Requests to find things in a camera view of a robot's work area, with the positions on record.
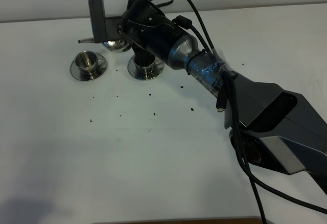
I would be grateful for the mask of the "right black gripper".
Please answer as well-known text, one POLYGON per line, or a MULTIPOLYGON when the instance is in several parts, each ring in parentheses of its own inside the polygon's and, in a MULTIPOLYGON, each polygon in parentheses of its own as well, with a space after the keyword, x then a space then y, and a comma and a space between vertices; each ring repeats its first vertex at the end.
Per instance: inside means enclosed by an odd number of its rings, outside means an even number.
POLYGON ((122 17, 123 35, 135 53, 134 62, 148 67, 155 55, 168 55, 169 44, 165 30, 169 20, 148 0, 128 0, 122 17))

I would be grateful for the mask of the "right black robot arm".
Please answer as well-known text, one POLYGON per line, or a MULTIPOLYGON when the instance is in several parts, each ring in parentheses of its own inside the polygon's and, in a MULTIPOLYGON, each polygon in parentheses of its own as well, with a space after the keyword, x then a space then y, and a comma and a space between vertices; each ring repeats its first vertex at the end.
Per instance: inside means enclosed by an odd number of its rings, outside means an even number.
POLYGON ((192 23, 174 20, 150 0, 128 0, 122 32, 141 64, 159 59, 185 70, 216 99, 239 164, 249 179, 284 199, 293 198, 256 178, 249 165, 292 175, 307 172, 326 190, 326 123, 303 95, 275 83, 254 82, 231 69, 212 45, 198 48, 192 23))

